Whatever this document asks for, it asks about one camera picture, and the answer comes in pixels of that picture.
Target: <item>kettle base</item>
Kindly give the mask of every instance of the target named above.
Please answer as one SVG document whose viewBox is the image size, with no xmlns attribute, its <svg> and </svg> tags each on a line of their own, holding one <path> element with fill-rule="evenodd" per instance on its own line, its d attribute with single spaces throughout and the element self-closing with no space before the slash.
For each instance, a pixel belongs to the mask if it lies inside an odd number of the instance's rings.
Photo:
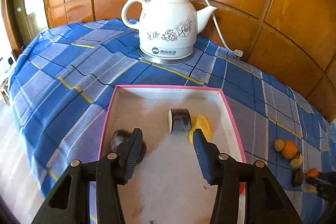
<svg viewBox="0 0 336 224">
<path fill-rule="evenodd" d="M 193 56 L 195 55 L 195 49 L 193 50 L 192 54 L 190 54 L 187 57 L 181 58 L 181 59 L 163 59 L 159 57 L 153 57 L 148 55 L 147 53 L 143 52 L 141 49 L 139 49 L 139 53 L 142 58 L 145 60 L 155 63 L 155 64 L 161 64 L 161 65 L 176 65 L 176 64 L 181 64 L 186 61 L 189 61 Z"/>
</svg>

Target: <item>kettle spout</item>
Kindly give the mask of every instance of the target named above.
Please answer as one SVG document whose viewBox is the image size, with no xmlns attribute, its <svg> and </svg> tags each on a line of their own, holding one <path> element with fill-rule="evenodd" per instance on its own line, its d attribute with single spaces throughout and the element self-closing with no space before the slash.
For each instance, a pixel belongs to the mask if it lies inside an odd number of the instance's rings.
<svg viewBox="0 0 336 224">
<path fill-rule="evenodd" d="M 197 33 L 200 33 L 204 30 L 205 26 L 208 23 L 210 16 L 212 15 L 213 11 L 216 10 L 216 7 L 207 6 L 202 10 L 197 11 Z"/>
</svg>

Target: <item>wooden stool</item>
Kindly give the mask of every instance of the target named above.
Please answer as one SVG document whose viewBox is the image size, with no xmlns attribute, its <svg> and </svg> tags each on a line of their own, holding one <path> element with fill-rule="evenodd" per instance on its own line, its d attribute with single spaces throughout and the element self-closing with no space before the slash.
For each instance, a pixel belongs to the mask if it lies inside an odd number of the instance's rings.
<svg viewBox="0 0 336 224">
<path fill-rule="evenodd" d="M 6 104 L 9 105 L 7 84 L 8 84 L 8 78 L 6 78 L 0 85 L 0 93 L 1 93 L 2 99 L 5 101 Z"/>
</svg>

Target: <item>floral pattern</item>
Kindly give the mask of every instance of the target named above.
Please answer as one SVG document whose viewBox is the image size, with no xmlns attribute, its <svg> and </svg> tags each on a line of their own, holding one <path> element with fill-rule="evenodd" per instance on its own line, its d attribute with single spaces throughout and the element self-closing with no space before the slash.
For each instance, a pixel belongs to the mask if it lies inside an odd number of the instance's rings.
<svg viewBox="0 0 336 224">
<path fill-rule="evenodd" d="M 161 37 L 162 40 L 166 41 L 176 41 L 177 40 L 177 35 L 172 29 L 166 30 L 166 32 L 162 35 Z"/>
<path fill-rule="evenodd" d="M 160 33 L 159 32 L 151 32 L 151 31 L 147 31 L 147 38 L 149 40 L 153 40 L 155 38 L 159 38 Z"/>
<path fill-rule="evenodd" d="M 193 21 L 187 18 L 184 24 L 179 25 L 176 30 L 179 37 L 187 37 L 191 32 L 191 25 Z"/>
</svg>

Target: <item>kettle handle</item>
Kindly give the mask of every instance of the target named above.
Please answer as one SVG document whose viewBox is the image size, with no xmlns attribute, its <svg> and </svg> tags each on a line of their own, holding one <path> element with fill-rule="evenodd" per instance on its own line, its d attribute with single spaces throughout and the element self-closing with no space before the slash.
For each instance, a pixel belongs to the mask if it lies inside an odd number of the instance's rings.
<svg viewBox="0 0 336 224">
<path fill-rule="evenodd" d="M 147 3 L 147 1 L 145 0 L 128 0 L 123 9 L 121 10 L 121 19 L 122 21 L 124 22 L 124 24 L 129 27 L 129 28 L 132 28 L 132 29 L 137 29 L 139 30 L 140 26 L 139 26 L 139 22 L 137 23 L 130 23 L 128 20 L 127 20 L 127 17 L 126 17 L 126 13 L 127 13 L 127 10 L 128 8 L 130 7 L 131 4 L 133 4 L 134 2 L 140 2 L 141 3 L 141 6 L 142 8 L 145 6 L 145 4 Z"/>
</svg>

